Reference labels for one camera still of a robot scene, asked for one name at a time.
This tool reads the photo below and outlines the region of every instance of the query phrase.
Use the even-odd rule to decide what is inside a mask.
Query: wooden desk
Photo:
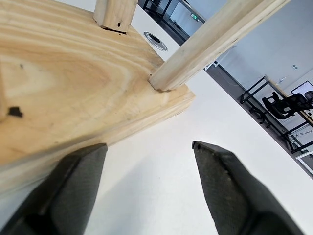
[[[253,89],[253,88],[256,88],[258,85],[260,85],[259,88],[257,88],[254,92],[250,93],[250,91]],[[263,89],[265,86],[267,85],[270,85],[274,91],[276,91],[282,98],[286,98],[288,97],[288,95],[283,91],[281,90],[273,81],[271,81],[267,76],[264,76],[263,78],[261,78],[259,81],[257,81],[252,87],[250,87],[245,93],[242,94],[241,96],[241,99],[240,99],[240,103],[243,104],[245,102],[247,102],[250,98],[252,98],[256,93],[258,93],[261,89]],[[311,119],[310,116],[308,116],[305,112],[303,111],[300,111],[298,112],[299,115],[304,119],[304,122],[301,123],[300,125],[292,128],[291,130],[288,130],[287,132],[285,133],[282,133],[277,127],[275,127],[274,125],[272,125],[275,130],[280,133],[280,135],[282,137],[285,138],[285,140],[288,142],[290,148],[291,148],[291,153],[295,153],[295,152],[298,152],[302,149],[305,149],[311,145],[313,145],[313,141],[310,141],[309,143],[307,144],[304,144],[303,146],[301,147],[298,147],[298,148],[294,148],[293,147],[293,144],[292,142],[290,141],[288,135],[291,134],[292,132],[298,130],[299,128],[301,128],[302,126],[306,125],[306,124],[309,124],[311,127],[313,127],[313,120]]]

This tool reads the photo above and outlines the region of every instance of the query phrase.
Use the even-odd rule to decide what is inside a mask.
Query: desk
[[[254,92],[250,93],[250,91],[255,88],[257,85],[259,85],[262,81],[265,81],[265,83],[263,83],[258,89],[256,89]],[[286,98],[288,97],[288,95],[281,90],[273,81],[271,81],[267,76],[264,76],[263,78],[261,78],[259,81],[257,81],[252,87],[250,87],[245,93],[242,94],[241,99],[240,99],[240,103],[243,104],[245,102],[247,102],[250,98],[252,98],[255,94],[257,94],[261,89],[263,89],[266,85],[270,85],[274,91],[276,91],[282,98]],[[294,148],[293,144],[291,143],[288,135],[291,134],[292,132],[298,130],[299,128],[301,128],[302,126],[309,124],[311,127],[313,127],[313,120],[311,119],[310,116],[308,116],[305,112],[301,111],[298,112],[299,115],[304,119],[304,122],[301,123],[300,125],[292,128],[291,130],[288,130],[285,133],[281,133],[278,129],[276,129],[281,135],[282,137],[284,137],[287,142],[289,143],[289,146],[291,147],[291,153],[295,153],[298,152],[302,149],[305,149],[309,146],[311,146],[313,144],[313,141],[299,147],[299,148]]]
[[[62,1],[89,9],[95,2]],[[168,52],[156,49],[164,60],[179,48],[140,7],[132,26],[167,45]],[[188,110],[109,148],[85,234],[217,235],[191,148],[201,140],[233,151],[312,235],[313,180],[205,71],[188,86],[196,94]],[[0,199],[0,227],[29,190]]]

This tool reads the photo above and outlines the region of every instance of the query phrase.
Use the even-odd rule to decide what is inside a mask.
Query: wall outlet
[[[299,67],[298,67],[297,65],[292,65],[292,68],[293,68],[294,70],[297,70]]]

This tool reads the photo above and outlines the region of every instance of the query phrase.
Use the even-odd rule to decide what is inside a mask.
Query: exit sign
[[[191,13],[190,16],[191,16],[194,20],[199,21],[199,18],[198,18],[194,13]]]

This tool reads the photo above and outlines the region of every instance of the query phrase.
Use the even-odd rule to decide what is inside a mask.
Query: black metal desk frame
[[[263,83],[258,89],[256,89],[254,92],[250,93],[250,91],[255,88],[257,85],[259,85],[262,81],[265,81],[265,83]],[[266,76],[262,77],[259,81],[257,81],[252,87],[250,87],[245,93],[243,93],[241,95],[240,98],[240,103],[244,104],[245,102],[247,102],[250,106],[252,106],[254,109],[258,110],[257,112],[262,112],[261,110],[259,110],[258,108],[256,108],[250,101],[249,99],[251,99],[255,94],[257,94],[261,89],[263,89],[265,86],[270,85],[274,91],[276,91],[282,98],[287,97],[272,81],[270,81]],[[313,141],[304,144],[301,147],[298,148],[294,148],[292,142],[290,141],[288,135],[291,134],[292,132],[296,131],[297,129],[301,128],[302,126],[309,124],[311,127],[313,127],[313,120],[310,120],[309,117],[305,114],[303,114],[303,112],[298,112],[299,115],[305,120],[302,124],[292,128],[291,130],[282,133],[275,125],[273,125],[270,120],[268,118],[267,122],[269,124],[271,124],[271,126],[288,142],[290,148],[291,148],[291,153],[295,153],[298,151],[301,151],[302,149],[305,149],[309,146],[311,146],[313,144]]]

